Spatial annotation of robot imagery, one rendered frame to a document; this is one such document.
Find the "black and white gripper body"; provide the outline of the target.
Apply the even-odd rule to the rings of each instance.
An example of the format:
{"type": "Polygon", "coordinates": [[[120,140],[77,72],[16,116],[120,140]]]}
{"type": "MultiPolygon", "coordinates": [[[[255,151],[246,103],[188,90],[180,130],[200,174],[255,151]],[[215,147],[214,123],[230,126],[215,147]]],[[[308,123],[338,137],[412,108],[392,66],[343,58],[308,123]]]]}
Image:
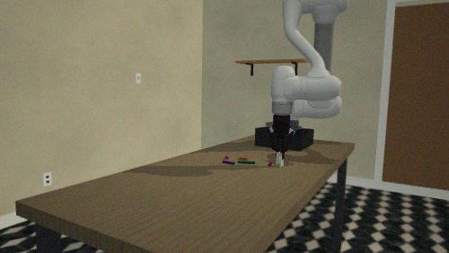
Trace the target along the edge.
{"type": "Polygon", "coordinates": [[[273,125],[272,128],[276,133],[276,127],[278,127],[278,134],[281,135],[281,128],[284,128],[284,135],[286,135],[291,128],[290,126],[290,115],[279,116],[273,115],[273,125]]]}

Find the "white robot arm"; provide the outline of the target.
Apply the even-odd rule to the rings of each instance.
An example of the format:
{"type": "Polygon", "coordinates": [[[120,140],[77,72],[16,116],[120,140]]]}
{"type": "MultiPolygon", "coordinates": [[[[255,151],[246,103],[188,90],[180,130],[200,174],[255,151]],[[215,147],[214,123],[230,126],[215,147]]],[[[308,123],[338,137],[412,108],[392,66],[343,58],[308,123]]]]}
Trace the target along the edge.
{"type": "Polygon", "coordinates": [[[340,113],[341,81],[330,75],[330,70],[334,24],[348,6],[349,0],[283,1],[286,37],[312,65],[306,76],[296,76],[293,67],[286,65],[277,67],[272,75],[272,113],[290,115],[292,130],[303,129],[299,126],[299,118],[332,118],[340,113]],[[312,14],[314,48],[318,52],[297,29],[302,13],[312,14]]]}

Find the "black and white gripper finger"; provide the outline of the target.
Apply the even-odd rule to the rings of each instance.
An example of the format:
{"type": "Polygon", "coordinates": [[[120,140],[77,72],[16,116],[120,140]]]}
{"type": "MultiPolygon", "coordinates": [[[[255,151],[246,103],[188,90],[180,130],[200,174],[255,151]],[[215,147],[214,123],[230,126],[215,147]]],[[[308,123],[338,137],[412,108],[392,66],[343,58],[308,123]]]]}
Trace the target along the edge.
{"type": "Polygon", "coordinates": [[[284,135],[284,128],[281,128],[281,149],[280,149],[280,162],[279,167],[284,166],[284,158],[285,158],[285,152],[289,150],[293,135],[295,134],[295,131],[291,128],[289,129],[289,136],[287,138],[286,142],[286,135],[284,135]]]}
{"type": "Polygon", "coordinates": [[[268,132],[269,132],[272,150],[276,151],[276,159],[277,159],[276,166],[277,166],[280,162],[280,136],[281,135],[278,134],[278,127],[276,127],[276,141],[275,141],[273,128],[268,129],[268,132]]]}

